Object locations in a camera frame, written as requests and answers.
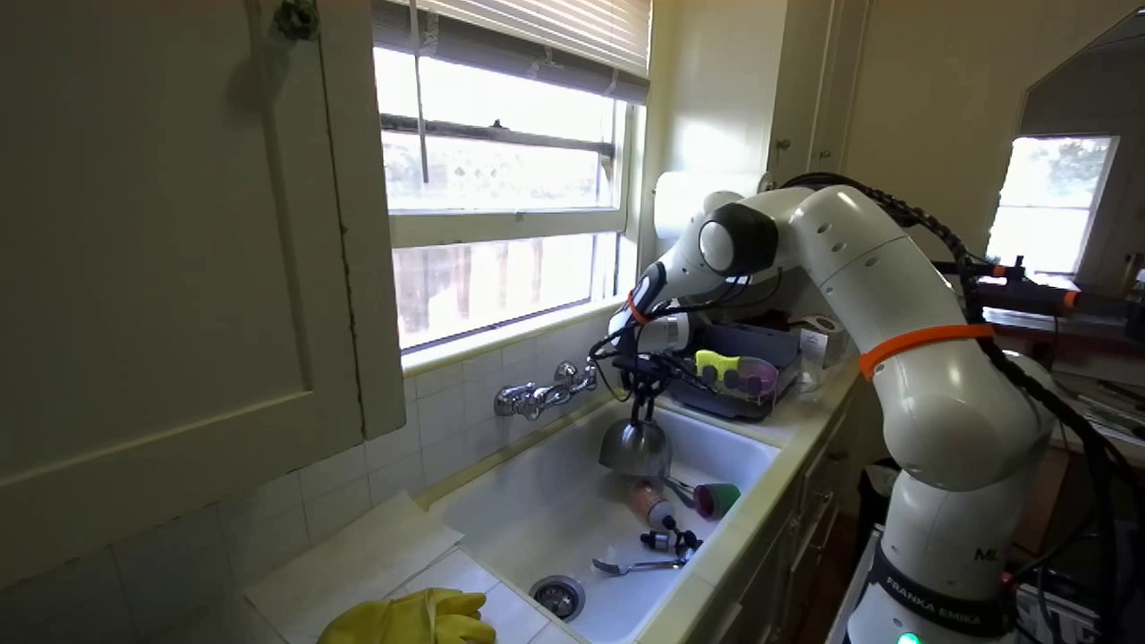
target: sink basin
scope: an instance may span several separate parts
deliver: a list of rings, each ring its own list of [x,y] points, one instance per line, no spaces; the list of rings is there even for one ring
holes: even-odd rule
[[[536,580],[572,580],[572,586],[582,591],[582,610],[569,628],[588,642],[634,642],[640,621],[687,577],[687,565],[630,577],[594,569],[594,560],[671,560],[640,545],[647,525],[630,509],[634,485],[599,464],[604,431],[624,420],[627,408],[604,408],[431,509],[467,536],[467,551],[523,594],[530,594]],[[672,444],[672,479],[690,488],[734,485],[752,491],[777,457],[777,448],[693,413],[661,406],[655,420]],[[679,529],[693,529],[705,549],[721,542],[717,520],[701,520],[672,493],[667,493],[667,500]]]

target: drain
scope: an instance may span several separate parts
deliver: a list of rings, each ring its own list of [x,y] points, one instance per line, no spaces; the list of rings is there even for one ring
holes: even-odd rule
[[[578,621],[582,610],[582,586],[569,577],[540,577],[530,594],[563,624]]]

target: faucet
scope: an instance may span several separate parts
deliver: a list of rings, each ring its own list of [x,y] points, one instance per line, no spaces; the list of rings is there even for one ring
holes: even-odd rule
[[[540,420],[548,408],[569,406],[572,396],[588,393],[599,387],[599,369],[582,361],[579,369],[572,361],[563,361],[554,369],[554,383],[513,383],[500,387],[493,396],[497,417],[525,417]]]

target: window blind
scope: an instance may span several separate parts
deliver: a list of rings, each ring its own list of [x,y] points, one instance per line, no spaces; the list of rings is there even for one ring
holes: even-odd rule
[[[394,0],[377,6],[373,33],[389,49],[624,101],[647,95],[653,0]]]

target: window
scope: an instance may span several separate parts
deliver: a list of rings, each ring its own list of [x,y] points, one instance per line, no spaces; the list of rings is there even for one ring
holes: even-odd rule
[[[536,21],[530,3],[414,6],[377,12],[400,349],[621,294],[647,53],[578,49],[582,33],[548,20],[572,3],[536,3]],[[630,20],[645,24],[627,29],[647,33],[647,0],[599,6],[637,6]],[[569,36],[530,43],[523,24]]]
[[[988,257],[1079,276],[1114,156],[1116,135],[1012,141]]]

